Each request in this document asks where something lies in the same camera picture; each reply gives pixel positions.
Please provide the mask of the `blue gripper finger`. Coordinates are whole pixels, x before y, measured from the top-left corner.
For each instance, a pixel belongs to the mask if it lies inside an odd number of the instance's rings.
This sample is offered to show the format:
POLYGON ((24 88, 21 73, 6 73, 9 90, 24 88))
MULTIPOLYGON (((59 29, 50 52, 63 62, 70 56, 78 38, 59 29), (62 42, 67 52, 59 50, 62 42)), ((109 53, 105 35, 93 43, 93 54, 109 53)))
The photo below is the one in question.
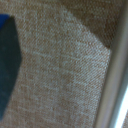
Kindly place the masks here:
POLYGON ((14 89, 21 62, 15 18, 0 14, 0 121, 14 89))

